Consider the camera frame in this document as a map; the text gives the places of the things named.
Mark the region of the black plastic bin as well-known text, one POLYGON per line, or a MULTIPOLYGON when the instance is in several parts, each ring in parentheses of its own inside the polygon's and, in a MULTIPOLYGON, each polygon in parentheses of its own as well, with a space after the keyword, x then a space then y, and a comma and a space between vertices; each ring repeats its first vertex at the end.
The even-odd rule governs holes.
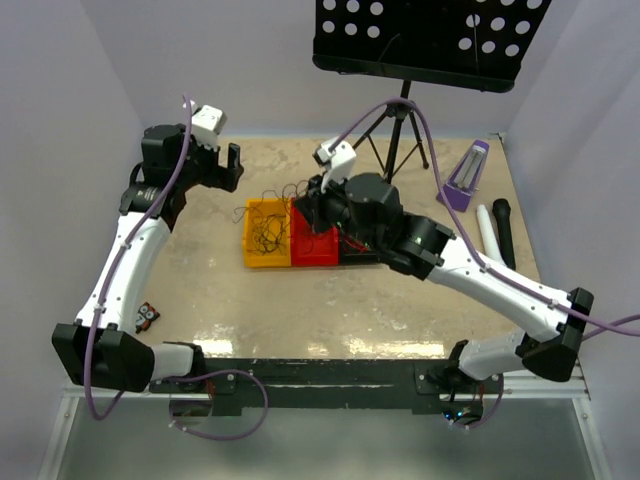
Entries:
POLYGON ((340 238, 338 252, 341 266, 374 265, 379 262, 374 252, 353 243, 348 238, 340 238))

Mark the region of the red plastic bin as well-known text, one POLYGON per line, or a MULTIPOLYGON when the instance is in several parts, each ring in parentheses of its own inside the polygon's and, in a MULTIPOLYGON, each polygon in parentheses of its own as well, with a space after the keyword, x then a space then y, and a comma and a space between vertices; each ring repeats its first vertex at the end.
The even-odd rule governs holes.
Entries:
POLYGON ((316 234, 290 202, 290 253, 293 267, 333 267, 339 264, 339 235, 335 228, 316 234))

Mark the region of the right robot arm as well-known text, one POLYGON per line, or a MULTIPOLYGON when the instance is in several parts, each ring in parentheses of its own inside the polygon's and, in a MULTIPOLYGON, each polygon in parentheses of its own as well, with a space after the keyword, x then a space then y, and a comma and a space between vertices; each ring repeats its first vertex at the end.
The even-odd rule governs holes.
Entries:
POLYGON ((340 183, 314 176, 293 202, 317 233, 336 228, 372 251, 391 270, 451 288, 501 314, 516 331, 455 345, 445 369, 448 386, 469 392, 494 375, 528 370, 568 381, 578 359, 593 297, 531 280, 481 255, 460 234, 404 210, 396 187, 364 173, 340 183))

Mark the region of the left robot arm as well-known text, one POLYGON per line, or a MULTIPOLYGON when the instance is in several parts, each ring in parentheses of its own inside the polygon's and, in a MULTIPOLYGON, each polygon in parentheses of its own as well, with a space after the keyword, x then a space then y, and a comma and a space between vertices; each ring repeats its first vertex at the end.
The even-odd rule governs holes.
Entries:
POLYGON ((86 304, 70 324, 59 323, 52 344, 76 385, 141 392, 171 377, 185 392, 207 380, 200 347, 184 342, 148 346, 136 336, 141 296, 156 258, 186 205, 186 193, 202 185, 236 190, 244 172, 240 148, 231 144, 219 163, 220 120, 158 125, 145 130, 142 160, 121 196, 111 251, 86 304))

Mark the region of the orange plastic bin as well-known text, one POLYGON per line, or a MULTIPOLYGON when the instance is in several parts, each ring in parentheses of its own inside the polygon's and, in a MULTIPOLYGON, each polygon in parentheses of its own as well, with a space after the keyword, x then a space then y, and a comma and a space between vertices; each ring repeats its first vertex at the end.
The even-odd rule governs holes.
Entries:
POLYGON ((242 252, 248 268, 288 268, 290 253, 290 200, 250 198, 243 215, 242 252))

